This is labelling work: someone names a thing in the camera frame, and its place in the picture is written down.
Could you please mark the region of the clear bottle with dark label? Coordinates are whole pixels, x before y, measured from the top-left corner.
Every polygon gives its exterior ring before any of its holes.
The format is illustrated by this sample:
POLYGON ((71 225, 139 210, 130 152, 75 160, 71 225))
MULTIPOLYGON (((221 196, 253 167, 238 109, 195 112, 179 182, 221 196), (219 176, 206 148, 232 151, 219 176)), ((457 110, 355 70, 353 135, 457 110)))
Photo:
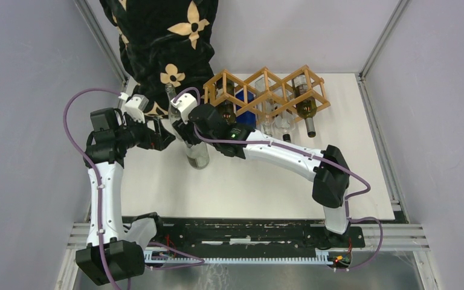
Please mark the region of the clear bottle with dark label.
POLYGON ((168 116, 169 116, 169 122, 172 127, 173 133, 176 137, 177 140, 183 141, 181 138, 180 134, 175 130, 175 127, 173 126, 174 122, 179 120, 181 118, 179 111, 172 105, 172 100, 176 98, 177 93, 176 89, 173 84, 168 83, 165 85, 165 92, 167 94, 167 98, 169 101, 169 109, 168 109, 168 116))

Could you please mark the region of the clear bottle with black label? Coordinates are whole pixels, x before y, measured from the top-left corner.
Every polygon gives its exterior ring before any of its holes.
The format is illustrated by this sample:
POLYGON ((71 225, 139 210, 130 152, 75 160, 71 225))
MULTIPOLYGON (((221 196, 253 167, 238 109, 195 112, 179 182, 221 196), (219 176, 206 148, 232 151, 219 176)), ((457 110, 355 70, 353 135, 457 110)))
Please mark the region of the clear bottle with black label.
POLYGON ((185 148, 185 154, 188 163, 194 169, 203 169, 207 167, 210 162, 210 156, 205 143, 187 145, 185 148))

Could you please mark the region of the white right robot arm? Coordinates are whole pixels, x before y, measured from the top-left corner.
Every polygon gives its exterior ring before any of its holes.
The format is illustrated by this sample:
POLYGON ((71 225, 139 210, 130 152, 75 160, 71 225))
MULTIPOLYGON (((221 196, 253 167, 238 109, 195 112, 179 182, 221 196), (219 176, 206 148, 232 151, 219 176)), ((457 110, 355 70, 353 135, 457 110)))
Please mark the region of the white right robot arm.
POLYGON ((248 125, 228 124, 212 105, 199 105, 188 94, 172 100, 170 111, 175 116, 171 124, 185 142, 207 143, 224 156, 270 163, 312 182, 312 199, 324 210, 326 242, 339 247, 349 239, 345 194, 352 172, 339 148, 309 149, 248 125))

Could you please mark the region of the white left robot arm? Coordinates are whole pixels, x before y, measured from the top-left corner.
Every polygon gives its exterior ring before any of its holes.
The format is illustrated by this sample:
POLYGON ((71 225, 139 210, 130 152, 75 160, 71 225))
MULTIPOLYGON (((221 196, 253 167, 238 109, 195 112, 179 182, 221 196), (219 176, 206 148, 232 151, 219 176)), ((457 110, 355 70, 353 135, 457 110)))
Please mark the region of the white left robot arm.
POLYGON ((96 285, 113 284, 144 273, 143 251, 135 232, 123 225, 121 181, 129 149, 162 151, 175 140, 159 118, 154 128, 119 109, 90 114, 93 130, 84 151, 91 184, 91 217, 86 246, 76 252, 77 266, 96 285))

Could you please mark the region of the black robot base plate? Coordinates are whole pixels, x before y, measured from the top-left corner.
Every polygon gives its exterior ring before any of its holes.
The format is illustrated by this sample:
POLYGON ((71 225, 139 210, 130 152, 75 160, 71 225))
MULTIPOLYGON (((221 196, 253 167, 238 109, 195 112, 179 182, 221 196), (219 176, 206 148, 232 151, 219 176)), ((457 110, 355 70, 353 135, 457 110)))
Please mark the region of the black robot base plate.
POLYGON ((352 250, 365 247, 361 227, 345 234, 327 231, 312 221, 187 219, 156 213, 126 216, 123 225, 144 237, 147 247, 160 247, 170 256, 202 258, 314 257, 329 253, 329 260, 348 259, 352 250))

